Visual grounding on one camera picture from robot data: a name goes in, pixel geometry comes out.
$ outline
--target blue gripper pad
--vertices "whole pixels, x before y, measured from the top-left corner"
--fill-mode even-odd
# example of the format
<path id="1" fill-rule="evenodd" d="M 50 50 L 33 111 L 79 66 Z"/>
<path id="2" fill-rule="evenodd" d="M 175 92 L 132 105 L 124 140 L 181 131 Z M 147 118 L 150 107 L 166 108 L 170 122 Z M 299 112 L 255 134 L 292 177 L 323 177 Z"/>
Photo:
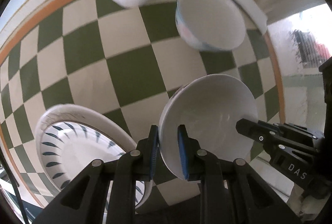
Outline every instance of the blue gripper pad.
<path id="1" fill-rule="evenodd" d="M 185 177 L 185 180 L 188 180 L 188 178 L 189 178 L 188 158 L 187 158 L 187 154 L 186 154 L 186 150 L 185 150 L 185 145 L 183 143 L 182 133 L 180 131 L 178 131 L 178 143 L 179 143 L 182 173 Z"/>
<path id="2" fill-rule="evenodd" d="M 158 131 L 155 134 L 153 140 L 153 147 L 150 159 L 150 180 L 152 180 L 154 173 L 156 171 L 157 153 L 158 153 Z"/>

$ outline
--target white plate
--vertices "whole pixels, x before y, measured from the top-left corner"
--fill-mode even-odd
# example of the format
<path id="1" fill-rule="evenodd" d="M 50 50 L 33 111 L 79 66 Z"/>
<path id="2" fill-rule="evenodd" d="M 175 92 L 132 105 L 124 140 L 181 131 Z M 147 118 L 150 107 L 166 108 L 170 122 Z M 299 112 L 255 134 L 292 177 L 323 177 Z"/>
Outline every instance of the white plate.
<path id="1" fill-rule="evenodd" d="M 159 121 L 161 156 L 168 169 L 184 179 L 177 141 L 177 128 L 185 124 L 188 136 L 202 149 L 220 159 L 245 158 L 253 140 L 238 134 L 235 125 L 242 118 L 258 121 L 255 98 L 240 80 L 213 74 L 199 78 L 169 100 Z"/>
<path id="2" fill-rule="evenodd" d="M 96 118 L 106 124 L 100 124 Z M 104 127 L 108 136 L 101 131 Z M 45 173 L 59 190 L 94 159 L 113 161 L 136 148 L 131 137 L 114 122 L 95 111 L 71 104 L 54 106 L 41 117 L 36 128 L 36 143 Z M 151 187 L 152 182 L 145 185 L 136 181 L 136 207 L 147 199 Z"/>

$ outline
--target checkered floor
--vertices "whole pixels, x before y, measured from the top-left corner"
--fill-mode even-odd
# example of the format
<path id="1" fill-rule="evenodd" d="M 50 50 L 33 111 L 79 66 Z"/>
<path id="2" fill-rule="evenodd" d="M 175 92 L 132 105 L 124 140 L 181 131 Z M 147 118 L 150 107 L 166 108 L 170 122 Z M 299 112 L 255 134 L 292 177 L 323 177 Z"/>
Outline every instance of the checkered floor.
<path id="1" fill-rule="evenodd" d="M 41 21 L 0 67 L 0 123 L 9 151 L 32 192 L 47 205 L 59 192 L 38 160 L 34 129 L 51 106 L 75 103 L 100 112 L 137 142 L 158 124 L 169 97 L 212 73 L 240 78 L 259 119 L 278 122 L 278 92 L 267 46 L 245 16 L 247 36 L 233 51 L 198 52 L 179 37 L 176 0 L 123 9 L 111 0 L 76 0 Z M 252 155 L 260 151 L 254 145 Z M 137 212 L 198 195 L 158 155 L 155 185 Z"/>

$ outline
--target green floor tile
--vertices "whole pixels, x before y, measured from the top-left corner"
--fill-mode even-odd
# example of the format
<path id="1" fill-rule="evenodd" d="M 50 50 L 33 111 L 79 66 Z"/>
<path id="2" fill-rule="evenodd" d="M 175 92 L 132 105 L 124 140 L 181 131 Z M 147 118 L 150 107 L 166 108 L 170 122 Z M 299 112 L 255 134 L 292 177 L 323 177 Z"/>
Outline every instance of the green floor tile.
<path id="1" fill-rule="evenodd" d="M 168 207 L 166 201 L 158 190 L 157 186 L 153 186 L 151 194 L 148 199 L 143 203 L 139 208 L 136 209 L 136 212 L 139 214 L 144 214 L 147 212 L 157 211 Z"/>
<path id="2" fill-rule="evenodd" d="M 63 37 L 67 74 L 103 59 L 104 51 L 98 21 L 78 28 Z"/>
<path id="3" fill-rule="evenodd" d="M 175 25 L 176 2 L 140 7 L 150 42 L 177 37 Z"/>
<path id="4" fill-rule="evenodd" d="M 26 143 L 33 140 L 34 136 L 30 128 L 30 124 L 27 118 L 27 114 L 25 112 L 24 105 L 22 105 L 16 111 L 14 111 L 14 119 L 22 143 Z"/>
<path id="5" fill-rule="evenodd" d="M 47 178 L 46 174 L 38 173 L 39 178 L 46 186 L 46 188 L 51 192 L 52 195 L 56 196 L 60 193 L 60 191 L 51 183 L 51 181 Z"/>
<path id="6" fill-rule="evenodd" d="M 177 90 L 179 90 L 179 88 L 180 88 L 180 87 L 177 87 L 177 88 L 175 88 L 175 89 L 172 89 L 172 90 L 167 91 L 167 95 L 168 95 L 168 97 L 171 98 L 171 97 L 175 94 L 175 92 L 176 92 Z"/>
<path id="7" fill-rule="evenodd" d="M 275 116 L 279 111 L 279 97 L 277 87 L 271 88 L 264 94 L 265 106 L 266 106 L 266 116 L 269 121 L 273 116 Z"/>
<path id="8" fill-rule="evenodd" d="M 43 195 L 43 197 L 45 198 L 45 200 L 46 200 L 48 203 L 50 203 L 50 202 L 54 199 L 54 197 L 51 197 L 51 196 L 44 196 L 44 195 Z"/>
<path id="9" fill-rule="evenodd" d="M 62 36 L 62 13 L 60 8 L 39 23 L 38 51 Z"/>
<path id="10" fill-rule="evenodd" d="M 16 152 L 17 156 L 19 157 L 25 171 L 27 173 L 35 173 L 36 171 L 34 169 L 34 166 L 32 166 L 31 161 L 30 161 L 27 153 L 25 152 L 23 144 L 16 146 L 15 152 Z"/>
<path id="11" fill-rule="evenodd" d="M 10 138 L 10 135 L 9 135 L 9 131 L 8 131 L 8 128 L 7 128 L 6 121 L 4 121 L 1 124 L 1 131 L 2 131 L 3 137 L 5 139 L 5 143 L 8 147 L 8 149 L 13 148 L 14 146 L 13 146 L 13 143 L 12 143 L 12 139 Z"/>
<path id="12" fill-rule="evenodd" d="M 250 159 L 253 160 L 257 157 L 261 152 L 263 152 L 263 144 L 254 141 L 254 144 L 250 150 Z"/>
<path id="13" fill-rule="evenodd" d="M 23 102 L 40 92 L 37 56 L 20 69 Z"/>
<path id="14" fill-rule="evenodd" d="M 20 68 L 21 42 L 16 44 L 8 56 L 8 78 L 9 80 L 16 74 Z"/>
<path id="15" fill-rule="evenodd" d="M 145 46 L 107 59 L 120 106 L 165 92 L 152 46 Z"/>
<path id="16" fill-rule="evenodd" d="M 124 131 L 126 131 L 129 134 L 129 136 L 131 136 L 129 128 L 127 126 L 127 123 L 120 108 L 108 113 L 104 113 L 103 115 L 106 116 L 108 119 L 112 120 Z"/>
<path id="17" fill-rule="evenodd" d="M 235 68 L 235 61 L 231 51 L 217 53 L 201 51 L 200 56 L 202 57 L 207 74 L 221 73 Z"/>
<path id="18" fill-rule="evenodd" d="M 1 102 L 5 118 L 7 118 L 13 113 L 9 95 L 9 84 L 7 84 L 5 88 L 1 91 Z"/>
<path id="19" fill-rule="evenodd" d="M 39 194 L 40 192 L 38 189 L 35 187 L 34 183 L 31 181 L 30 177 L 26 173 L 21 173 L 21 176 L 24 180 L 24 182 L 28 185 L 29 189 L 34 193 L 34 194 Z"/>
<path id="20" fill-rule="evenodd" d="M 261 75 L 257 62 L 239 67 L 242 82 L 247 85 L 255 98 L 263 94 Z"/>
<path id="21" fill-rule="evenodd" d="M 68 78 L 64 78 L 41 92 L 45 108 L 57 104 L 74 103 L 71 95 Z"/>
<path id="22" fill-rule="evenodd" d="M 96 5 L 98 18 L 124 9 L 112 0 L 96 0 Z"/>
<path id="23" fill-rule="evenodd" d="M 270 56 L 266 42 L 259 30 L 247 30 L 257 60 Z"/>
<path id="24" fill-rule="evenodd" d="M 171 173 L 171 171 L 166 167 L 164 161 L 162 160 L 161 154 L 158 150 L 157 160 L 156 160 L 156 171 L 153 176 L 153 181 L 156 185 L 168 182 L 175 179 L 176 176 Z"/>

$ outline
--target bowl rim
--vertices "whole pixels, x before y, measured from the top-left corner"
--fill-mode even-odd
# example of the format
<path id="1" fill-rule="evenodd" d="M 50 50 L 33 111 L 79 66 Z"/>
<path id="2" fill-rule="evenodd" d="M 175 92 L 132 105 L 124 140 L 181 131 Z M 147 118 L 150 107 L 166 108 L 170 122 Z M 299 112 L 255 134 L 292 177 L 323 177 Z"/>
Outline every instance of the bowl rim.
<path id="1" fill-rule="evenodd" d="M 181 8 L 180 8 L 180 3 L 179 3 L 179 1 L 180 0 L 176 0 L 176 8 L 177 8 L 177 12 L 178 12 L 178 14 L 179 14 L 179 16 L 180 16 L 180 18 L 181 18 L 181 20 L 183 21 L 183 23 L 185 24 L 185 26 L 190 30 L 190 32 L 192 33 L 192 35 L 196 38 L 196 39 L 198 39 L 202 44 L 205 44 L 205 45 L 207 45 L 207 46 L 209 46 L 210 48 L 212 48 L 212 49 L 214 49 L 214 50 L 219 50 L 219 51 L 226 51 L 226 50 L 233 50 L 233 49 L 235 49 L 235 48 L 237 48 L 238 46 L 236 46 L 236 47 L 233 47 L 233 48 L 230 48 L 230 49 L 222 49 L 222 48 L 220 48 L 220 47 L 217 47 L 217 46 L 214 46 L 213 44 L 210 44 L 210 43 L 207 43 L 207 42 L 205 42 L 205 41 L 202 41 L 200 38 L 198 38 L 194 33 L 193 33 L 193 31 L 192 31 L 192 29 L 188 26 L 188 24 L 185 22 L 185 20 L 184 20 L 184 18 L 183 18 L 183 16 L 182 16 L 182 14 L 181 14 Z M 238 6 L 236 5 L 236 3 L 234 2 L 234 0 L 229 0 L 230 2 L 232 2 L 233 4 L 234 4 L 234 6 L 235 6 L 235 8 L 238 10 L 238 13 L 240 14 L 240 16 L 242 17 L 242 15 L 241 15 L 241 12 L 240 12 L 240 9 L 238 8 Z M 244 32 L 246 32 L 246 25 L 245 25 L 245 22 L 244 22 L 244 19 L 243 19 L 243 17 L 242 17 L 242 20 L 243 20 L 243 25 L 244 25 Z"/>
<path id="2" fill-rule="evenodd" d="M 182 87 L 182 88 L 179 88 L 178 93 L 174 96 L 174 98 L 172 99 L 171 103 L 170 103 L 169 106 L 168 106 L 167 111 L 166 111 L 165 114 L 164 114 L 164 117 L 163 117 L 163 123 L 165 122 L 165 118 L 166 118 L 166 117 L 168 116 L 168 114 L 170 113 L 170 110 L 171 110 L 172 106 L 174 105 L 175 100 L 177 100 L 177 99 L 179 98 L 180 95 L 182 95 L 186 90 L 188 90 L 188 88 L 190 88 L 190 87 L 196 85 L 197 83 L 201 83 L 201 81 L 204 80 L 204 79 L 212 78 L 213 76 L 227 76 L 227 77 L 233 78 L 233 79 L 239 81 L 240 83 L 242 83 L 242 84 L 248 89 L 248 91 L 251 93 L 250 89 L 248 88 L 247 85 L 245 85 L 245 83 L 244 83 L 243 81 L 241 81 L 241 80 L 239 80 L 239 79 L 237 79 L 237 78 L 235 78 L 235 77 L 233 77 L 233 76 L 231 76 L 231 75 L 223 74 L 223 73 L 215 73 L 215 74 L 205 75 L 205 76 L 203 76 L 203 77 L 200 77 L 200 78 L 198 78 L 198 79 L 196 79 L 196 80 L 190 82 L 190 83 L 187 84 L 186 86 L 184 86 L 184 87 Z M 165 128 L 165 124 L 161 124 L 161 117 L 160 117 L 159 124 L 158 124 L 158 129 L 159 129 L 159 131 L 158 131 L 158 138 L 159 138 L 159 140 L 161 140 L 161 139 L 160 139 L 160 136 L 161 136 L 161 133 L 162 133 L 162 131 L 164 130 L 164 128 Z M 162 160 L 163 160 L 165 166 L 170 170 L 171 173 L 173 173 L 173 172 L 172 172 L 172 170 L 173 170 L 172 167 L 171 167 L 171 166 L 165 161 L 164 154 L 162 153 L 162 148 L 161 148 L 160 145 L 159 145 L 159 149 L 160 149 L 160 155 L 161 155 L 161 158 L 162 158 Z"/>

